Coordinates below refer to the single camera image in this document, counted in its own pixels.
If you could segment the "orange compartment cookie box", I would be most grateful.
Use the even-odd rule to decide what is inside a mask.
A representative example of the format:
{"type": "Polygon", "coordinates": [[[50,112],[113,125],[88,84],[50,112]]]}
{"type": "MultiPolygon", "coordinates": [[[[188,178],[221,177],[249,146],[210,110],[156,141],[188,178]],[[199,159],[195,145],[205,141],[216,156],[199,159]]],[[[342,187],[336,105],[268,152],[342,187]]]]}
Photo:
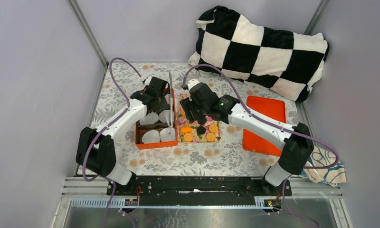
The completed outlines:
{"type": "Polygon", "coordinates": [[[168,109],[158,114],[157,122],[135,125],[135,145],[140,150],[174,147],[178,145],[177,108],[175,90],[165,96],[168,109]]]}

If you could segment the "floral cookie tray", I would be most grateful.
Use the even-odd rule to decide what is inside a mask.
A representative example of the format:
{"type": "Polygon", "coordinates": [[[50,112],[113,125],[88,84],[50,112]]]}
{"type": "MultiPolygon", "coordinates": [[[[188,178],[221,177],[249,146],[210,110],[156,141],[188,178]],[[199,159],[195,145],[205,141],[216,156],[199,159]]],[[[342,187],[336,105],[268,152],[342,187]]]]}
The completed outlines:
{"type": "Polygon", "coordinates": [[[181,104],[178,107],[179,143],[217,143],[220,141],[220,121],[215,121],[210,116],[206,116],[206,120],[202,119],[201,123],[198,121],[190,123],[181,104]]]}

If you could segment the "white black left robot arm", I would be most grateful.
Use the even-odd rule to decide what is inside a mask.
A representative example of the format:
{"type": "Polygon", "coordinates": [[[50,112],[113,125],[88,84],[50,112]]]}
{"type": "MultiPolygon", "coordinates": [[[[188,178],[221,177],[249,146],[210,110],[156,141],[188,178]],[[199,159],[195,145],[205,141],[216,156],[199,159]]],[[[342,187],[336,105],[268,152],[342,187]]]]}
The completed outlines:
{"type": "Polygon", "coordinates": [[[136,189],[133,180],[135,174],[120,165],[116,158],[115,143],[135,123],[148,114],[161,113],[173,107],[166,95],[173,89],[169,81],[156,76],[144,80],[144,88],[125,96],[127,107],[116,112],[111,118],[96,128],[85,127],[79,136],[76,163],[83,171],[90,170],[95,174],[118,183],[118,190],[124,195],[131,195],[136,189]]]}

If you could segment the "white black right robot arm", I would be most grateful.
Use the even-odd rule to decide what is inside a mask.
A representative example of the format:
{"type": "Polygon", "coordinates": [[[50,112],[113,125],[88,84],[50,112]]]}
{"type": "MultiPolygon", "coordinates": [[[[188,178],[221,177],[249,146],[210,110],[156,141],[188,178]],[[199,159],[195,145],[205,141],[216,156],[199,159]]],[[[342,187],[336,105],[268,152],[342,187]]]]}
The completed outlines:
{"type": "Polygon", "coordinates": [[[264,194],[274,195],[286,178],[301,173],[314,149],[305,124],[282,123],[250,109],[240,99],[230,95],[218,97],[207,84],[196,79],[182,87],[189,92],[189,97],[180,104],[190,123],[208,116],[248,130],[282,151],[279,160],[263,176],[261,189],[264,194]]]}

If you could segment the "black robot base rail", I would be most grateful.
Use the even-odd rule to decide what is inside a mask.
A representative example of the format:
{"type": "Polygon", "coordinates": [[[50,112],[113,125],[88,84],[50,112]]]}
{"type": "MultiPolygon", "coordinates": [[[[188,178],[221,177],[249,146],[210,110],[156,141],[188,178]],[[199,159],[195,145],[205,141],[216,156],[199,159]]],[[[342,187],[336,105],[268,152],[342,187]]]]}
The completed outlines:
{"type": "Polygon", "coordinates": [[[133,196],[140,206],[255,206],[260,197],[291,196],[290,183],[270,187],[260,177],[134,176],[127,185],[110,182],[108,196],[133,196]]]}

